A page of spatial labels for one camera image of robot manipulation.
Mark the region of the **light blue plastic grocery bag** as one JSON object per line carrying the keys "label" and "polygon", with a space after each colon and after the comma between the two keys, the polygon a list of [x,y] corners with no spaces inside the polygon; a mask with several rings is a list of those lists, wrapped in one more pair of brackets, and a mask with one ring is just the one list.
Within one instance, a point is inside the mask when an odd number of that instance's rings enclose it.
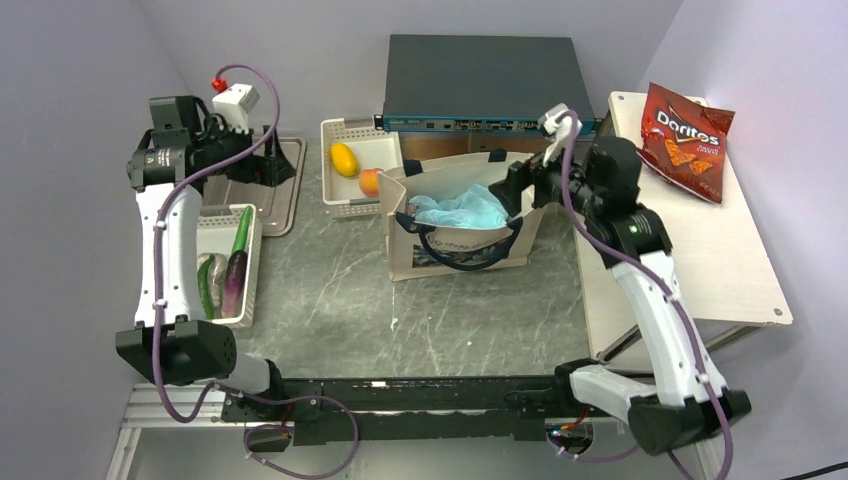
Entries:
{"label": "light blue plastic grocery bag", "polygon": [[497,229],[509,218],[501,203],[480,184],[471,185],[452,199],[437,201],[416,195],[408,201],[406,214],[419,223],[463,229]]}

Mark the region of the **yellow lemon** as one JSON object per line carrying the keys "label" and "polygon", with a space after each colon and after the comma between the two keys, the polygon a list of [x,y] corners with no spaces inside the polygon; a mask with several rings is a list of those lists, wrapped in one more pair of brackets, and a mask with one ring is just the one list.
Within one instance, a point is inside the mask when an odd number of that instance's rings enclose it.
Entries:
{"label": "yellow lemon", "polygon": [[336,173],[344,178],[359,175],[360,164],[353,150],[345,143],[334,143],[329,148],[329,158]]}

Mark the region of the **beige canvas tote bag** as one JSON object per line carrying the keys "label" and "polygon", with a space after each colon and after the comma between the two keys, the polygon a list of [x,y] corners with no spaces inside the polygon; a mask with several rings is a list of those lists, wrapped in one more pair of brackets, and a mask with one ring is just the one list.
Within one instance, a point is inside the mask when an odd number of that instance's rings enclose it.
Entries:
{"label": "beige canvas tote bag", "polygon": [[471,153],[406,160],[377,177],[394,282],[526,264],[543,217],[534,188],[505,207],[489,190],[530,154]]}

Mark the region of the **orange peach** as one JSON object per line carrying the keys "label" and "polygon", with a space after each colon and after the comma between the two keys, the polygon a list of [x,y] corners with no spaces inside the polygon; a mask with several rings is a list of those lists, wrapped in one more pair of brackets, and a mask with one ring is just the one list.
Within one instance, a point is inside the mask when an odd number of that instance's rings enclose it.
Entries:
{"label": "orange peach", "polygon": [[383,172],[381,168],[369,168],[360,171],[358,186],[361,193],[368,198],[376,198],[379,193],[379,176]]}

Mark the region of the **dark green chili pepper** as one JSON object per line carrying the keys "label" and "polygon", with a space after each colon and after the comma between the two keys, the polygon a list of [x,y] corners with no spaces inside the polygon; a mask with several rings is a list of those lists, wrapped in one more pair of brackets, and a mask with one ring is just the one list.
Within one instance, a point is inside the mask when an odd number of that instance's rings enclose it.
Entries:
{"label": "dark green chili pepper", "polygon": [[213,263],[214,256],[212,254],[201,254],[198,257],[196,279],[201,305],[207,320],[212,320],[215,314],[209,286],[209,269]]}

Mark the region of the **purple eggplant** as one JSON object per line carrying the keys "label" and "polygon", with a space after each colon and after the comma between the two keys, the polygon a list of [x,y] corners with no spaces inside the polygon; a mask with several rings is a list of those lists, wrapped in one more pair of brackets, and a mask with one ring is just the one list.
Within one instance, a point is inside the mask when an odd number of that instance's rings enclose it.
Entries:
{"label": "purple eggplant", "polygon": [[231,254],[229,258],[221,294],[221,316],[223,318],[232,318],[239,315],[246,283],[247,264],[247,252]]}

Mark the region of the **red Doritos chip bag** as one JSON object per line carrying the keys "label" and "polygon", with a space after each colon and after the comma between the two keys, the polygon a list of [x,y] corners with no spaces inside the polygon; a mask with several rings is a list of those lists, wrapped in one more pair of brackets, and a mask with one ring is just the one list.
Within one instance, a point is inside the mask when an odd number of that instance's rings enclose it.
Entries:
{"label": "red Doritos chip bag", "polygon": [[643,162],[666,182],[720,205],[734,118],[731,110],[705,106],[652,83],[641,118]]}

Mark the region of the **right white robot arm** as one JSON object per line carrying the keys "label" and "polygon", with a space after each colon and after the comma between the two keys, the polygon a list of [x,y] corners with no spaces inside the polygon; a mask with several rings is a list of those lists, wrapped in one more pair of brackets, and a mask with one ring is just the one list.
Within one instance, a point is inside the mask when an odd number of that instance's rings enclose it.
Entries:
{"label": "right white robot arm", "polygon": [[510,214],[525,190],[536,207],[558,202],[614,277],[647,346],[654,382],[641,383],[582,359],[556,367],[551,401],[574,415],[591,406],[624,422],[637,445],[657,456],[723,433],[751,411],[748,395],[730,389],[688,315],[658,214],[638,200],[642,152],[629,140],[602,137],[585,159],[563,152],[544,163],[537,154],[508,166],[490,192]]}

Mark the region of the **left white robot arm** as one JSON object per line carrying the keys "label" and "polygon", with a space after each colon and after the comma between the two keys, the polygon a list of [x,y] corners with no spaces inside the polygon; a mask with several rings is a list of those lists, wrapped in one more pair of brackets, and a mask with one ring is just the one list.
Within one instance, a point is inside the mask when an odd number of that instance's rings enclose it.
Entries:
{"label": "left white robot arm", "polygon": [[142,285],[134,325],[116,334],[115,346],[155,385],[213,381],[249,392],[248,407],[272,420],[285,411],[288,394],[275,384],[271,362],[239,353],[233,331],[212,320],[197,265],[208,177],[275,187],[294,173],[274,128],[260,136],[250,128],[257,101],[243,84],[215,95],[210,107],[191,95],[150,100],[153,126],[127,164],[142,223]]}

